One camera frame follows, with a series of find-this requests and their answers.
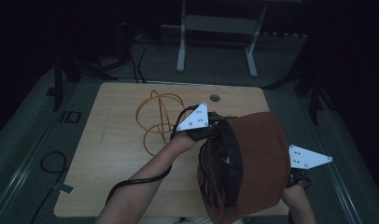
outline dark background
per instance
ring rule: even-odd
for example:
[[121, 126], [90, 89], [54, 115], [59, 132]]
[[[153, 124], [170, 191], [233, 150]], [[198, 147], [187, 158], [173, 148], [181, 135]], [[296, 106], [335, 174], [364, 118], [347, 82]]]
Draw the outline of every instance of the dark background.
[[[127, 7], [112, 0], [0, 0], [0, 130], [57, 55], [63, 55], [69, 79], [78, 81], [81, 74], [67, 52], [98, 63], [99, 55], [116, 53], [120, 31], [141, 26], [158, 38], [161, 24], [180, 23], [178, 0], [121, 3]], [[224, 4], [216, 8], [236, 13]], [[379, 186], [379, 0], [270, 3], [262, 31], [308, 35], [293, 73], [310, 67], [321, 75]]]

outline gray carpet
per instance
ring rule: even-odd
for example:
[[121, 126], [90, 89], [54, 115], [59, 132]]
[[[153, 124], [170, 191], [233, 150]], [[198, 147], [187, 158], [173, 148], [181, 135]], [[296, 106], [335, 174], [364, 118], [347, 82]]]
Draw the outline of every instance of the gray carpet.
[[[261, 36], [255, 53], [259, 77], [252, 78], [248, 75], [242, 43], [233, 46], [212, 43], [212, 47], [207, 47], [204, 42], [191, 40], [187, 45], [185, 71], [177, 73], [178, 42], [172, 34], [161, 43], [145, 43], [141, 71], [149, 82], [260, 87], [288, 73], [303, 40], [295, 36]], [[141, 54], [142, 47], [134, 45], [136, 62]], [[33, 166], [29, 168], [31, 173], [12, 203], [7, 205], [1, 223], [30, 222], [57, 178], [57, 175], [41, 170], [41, 158], [59, 150], [66, 155], [68, 162], [71, 161], [98, 88], [104, 82], [98, 77], [85, 76], [78, 85], [65, 83], [64, 104], [60, 111], [51, 112], [53, 100], [45, 96], [45, 91], [53, 84], [52, 75], [48, 73], [40, 79], [0, 134], [0, 199], [27, 153], [32, 151], [36, 142], [40, 143]], [[121, 82], [133, 82], [133, 68], [130, 65], [111, 72], [111, 75], [119, 77]], [[339, 114], [323, 106], [324, 110], [318, 112], [319, 125], [316, 127], [307, 114], [308, 97], [295, 96], [295, 84], [290, 82], [275, 91], [266, 91], [265, 95], [271, 110], [281, 122], [289, 144], [321, 153], [327, 151], [334, 158], [333, 165], [320, 166], [308, 172], [312, 186], [307, 192], [318, 223], [379, 223], [379, 191]], [[81, 112], [80, 122], [60, 123], [64, 110]], [[56, 158], [48, 161], [53, 170], [61, 166], [62, 161]], [[54, 216], [57, 196], [56, 191], [52, 192], [35, 223], [93, 223], [93, 217]], [[247, 217], [245, 222], [288, 223], [287, 217]]]

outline human arm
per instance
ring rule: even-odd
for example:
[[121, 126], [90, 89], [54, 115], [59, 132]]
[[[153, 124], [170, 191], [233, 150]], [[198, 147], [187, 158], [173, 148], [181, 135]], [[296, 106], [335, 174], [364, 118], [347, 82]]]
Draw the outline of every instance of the human arm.
[[302, 185], [285, 189], [282, 197], [295, 224], [316, 224], [314, 212]]
[[[185, 134], [175, 137], [130, 179], [157, 176], [165, 172], [183, 152], [191, 149], [195, 142]], [[162, 180], [130, 185], [117, 189], [110, 198], [95, 224], [137, 223], [146, 212]]]

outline white triangular marker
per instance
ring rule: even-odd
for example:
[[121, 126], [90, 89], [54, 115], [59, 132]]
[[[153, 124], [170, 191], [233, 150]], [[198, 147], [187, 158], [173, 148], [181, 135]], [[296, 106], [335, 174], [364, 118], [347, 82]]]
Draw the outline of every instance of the white triangular marker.
[[332, 157], [319, 154], [301, 147], [296, 147], [293, 145], [289, 146], [288, 153], [291, 168], [308, 170], [332, 161]]
[[177, 126], [177, 130], [181, 132], [190, 129], [204, 128], [208, 125], [207, 102], [203, 102]]

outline forearm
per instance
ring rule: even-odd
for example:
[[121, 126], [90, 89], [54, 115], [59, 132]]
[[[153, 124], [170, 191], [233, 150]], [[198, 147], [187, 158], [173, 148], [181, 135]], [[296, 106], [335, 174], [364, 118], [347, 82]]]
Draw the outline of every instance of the forearm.
[[[165, 172], [179, 155], [174, 144], [168, 144], [131, 179], [150, 178]], [[117, 189], [96, 223], [137, 223], [146, 212], [162, 180]]]

